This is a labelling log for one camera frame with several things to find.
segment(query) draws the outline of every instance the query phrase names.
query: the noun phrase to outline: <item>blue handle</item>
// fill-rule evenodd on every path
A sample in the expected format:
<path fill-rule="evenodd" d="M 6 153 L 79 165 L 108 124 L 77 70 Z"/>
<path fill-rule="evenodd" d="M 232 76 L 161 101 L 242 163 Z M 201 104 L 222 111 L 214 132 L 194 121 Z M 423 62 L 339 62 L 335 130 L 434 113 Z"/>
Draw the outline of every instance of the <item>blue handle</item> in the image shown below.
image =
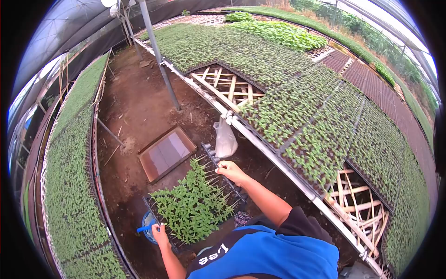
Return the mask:
<path fill-rule="evenodd" d="M 142 228 L 138 228 L 138 229 L 136 229 L 136 232 L 140 233 L 143 230 L 149 230 L 149 229 L 152 229 L 152 225 L 148 225 L 148 226 L 145 226 L 145 227 L 142 227 Z"/>

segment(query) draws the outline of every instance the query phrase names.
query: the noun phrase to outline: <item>hand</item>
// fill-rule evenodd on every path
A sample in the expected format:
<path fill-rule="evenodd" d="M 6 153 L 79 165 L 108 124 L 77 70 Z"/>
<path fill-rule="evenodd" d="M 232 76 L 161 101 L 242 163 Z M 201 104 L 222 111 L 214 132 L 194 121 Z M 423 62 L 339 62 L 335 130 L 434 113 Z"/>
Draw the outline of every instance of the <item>hand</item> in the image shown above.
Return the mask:
<path fill-rule="evenodd" d="M 169 242 L 169 238 L 167 237 L 166 231 L 165 231 L 165 225 L 164 223 L 161 223 L 161 226 L 158 224 L 152 225 L 152 233 L 155 240 L 158 242 L 158 246 L 161 250 L 163 249 L 171 249 L 172 245 Z"/>
<path fill-rule="evenodd" d="M 249 175 L 245 174 L 238 165 L 231 161 L 220 161 L 219 168 L 215 172 L 228 177 L 239 187 L 243 187 L 250 179 Z"/>

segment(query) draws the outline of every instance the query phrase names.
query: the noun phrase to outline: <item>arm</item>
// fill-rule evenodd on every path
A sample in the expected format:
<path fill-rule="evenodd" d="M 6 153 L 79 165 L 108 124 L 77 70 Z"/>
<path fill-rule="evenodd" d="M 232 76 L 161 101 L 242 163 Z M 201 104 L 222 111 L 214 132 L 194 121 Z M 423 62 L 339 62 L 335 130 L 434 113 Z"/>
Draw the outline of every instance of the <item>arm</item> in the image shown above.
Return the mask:
<path fill-rule="evenodd" d="M 215 172 L 225 175 L 234 181 L 237 186 L 242 187 L 263 214 L 277 227 L 288 218 L 292 207 L 286 201 L 263 187 L 262 184 L 245 174 L 234 162 L 220 161 L 219 168 Z"/>
<path fill-rule="evenodd" d="M 177 256 L 172 251 L 172 245 L 169 242 L 169 238 L 165 232 L 165 226 L 161 223 L 152 225 L 153 237 L 158 242 L 158 246 L 161 250 L 161 256 L 163 258 L 164 266 L 166 267 L 167 275 L 169 279 L 185 279 L 186 269 L 181 265 Z"/>

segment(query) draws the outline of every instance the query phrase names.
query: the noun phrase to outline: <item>brown soil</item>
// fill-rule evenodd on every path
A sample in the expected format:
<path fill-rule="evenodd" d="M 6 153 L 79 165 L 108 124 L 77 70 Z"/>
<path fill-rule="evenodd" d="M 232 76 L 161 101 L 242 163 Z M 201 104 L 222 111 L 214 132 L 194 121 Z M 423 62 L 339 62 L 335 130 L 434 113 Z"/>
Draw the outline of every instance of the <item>brown soil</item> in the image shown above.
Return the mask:
<path fill-rule="evenodd" d="M 154 59 L 147 52 L 143 53 L 143 57 L 147 61 Z M 112 80 L 110 72 L 107 73 L 99 118 L 115 134 L 121 129 L 119 138 L 126 147 L 115 152 L 105 166 L 118 143 L 104 129 L 98 128 L 100 175 L 110 218 L 132 267 L 141 278 L 167 278 L 158 247 L 143 234 L 136 233 L 147 212 L 142 198 L 149 192 L 175 186 L 177 180 L 186 175 L 190 166 L 186 160 L 151 185 L 137 154 L 174 125 L 180 125 L 195 145 L 210 142 L 215 146 L 215 130 L 212 125 L 218 121 L 219 114 L 181 79 L 169 72 L 169 79 L 182 108 L 177 112 L 158 66 L 155 64 L 153 67 L 139 68 L 138 65 L 134 47 L 117 53 L 111 61 L 110 67 L 117 79 Z M 235 135 L 239 148 L 228 159 L 235 161 L 247 174 L 290 205 L 299 205 L 308 216 L 315 216 L 340 249 L 340 269 L 359 259 L 353 247 L 300 190 L 247 139 L 237 131 Z M 252 216 L 260 214 L 260 210 L 251 201 L 248 202 L 247 211 Z M 205 241 L 194 244 L 192 251 L 183 252 L 179 256 L 181 262 L 187 265 L 202 248 L 214 245 L 233 228 L 234 223 L 230 219 Z"/>

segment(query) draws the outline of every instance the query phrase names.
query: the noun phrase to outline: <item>greenhouse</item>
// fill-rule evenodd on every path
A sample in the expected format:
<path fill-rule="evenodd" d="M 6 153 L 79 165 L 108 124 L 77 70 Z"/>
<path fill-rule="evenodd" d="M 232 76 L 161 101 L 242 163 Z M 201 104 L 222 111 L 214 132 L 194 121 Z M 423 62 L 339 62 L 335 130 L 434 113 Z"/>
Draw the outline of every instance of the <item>greenhouse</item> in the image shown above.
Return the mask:
<path fill-rule="evenodd" d="M 57 277 L 167 278 L 150 222 L 187 267 L 260 215 L 212 169 L 222 125 L 225 160 L 314 217 L 337 272 L 403 273 L 437 206 L 441 100 L 399 2 L 78 2 L 38 26 L 8 112 L 15 202 Z"/>

